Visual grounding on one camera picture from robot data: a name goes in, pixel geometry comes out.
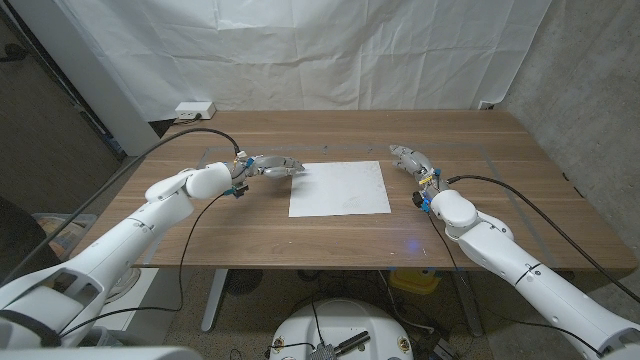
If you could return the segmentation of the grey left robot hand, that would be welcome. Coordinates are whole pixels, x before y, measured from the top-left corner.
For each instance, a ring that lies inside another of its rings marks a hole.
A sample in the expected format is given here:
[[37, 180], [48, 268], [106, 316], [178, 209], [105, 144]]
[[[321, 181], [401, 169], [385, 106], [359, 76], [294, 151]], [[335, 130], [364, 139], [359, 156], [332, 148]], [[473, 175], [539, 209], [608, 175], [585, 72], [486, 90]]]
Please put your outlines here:
[[239, 152], [234, 160], [231, 172], [231, 183], [238, 185], [247, 178], [266, 176], [268, 178], [283, 178], [305, 171], [302, 163], [292, 157], [279, 155], [248, 156], [244, 151]]

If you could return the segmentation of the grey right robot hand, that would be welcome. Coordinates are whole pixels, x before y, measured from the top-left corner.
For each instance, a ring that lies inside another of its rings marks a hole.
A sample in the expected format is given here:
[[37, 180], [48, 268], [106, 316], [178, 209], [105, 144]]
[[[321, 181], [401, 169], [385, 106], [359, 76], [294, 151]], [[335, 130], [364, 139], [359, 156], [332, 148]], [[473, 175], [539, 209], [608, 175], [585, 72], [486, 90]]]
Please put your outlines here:
[[431, 201], [437, 194], [449, 189], [441, 177], [441, 171], [434, 167], [424, 154], [401, 145], [390, 145], [389, 149], [391, 154], [397, 157], [393, 165], [415, 178], [423, 199]]

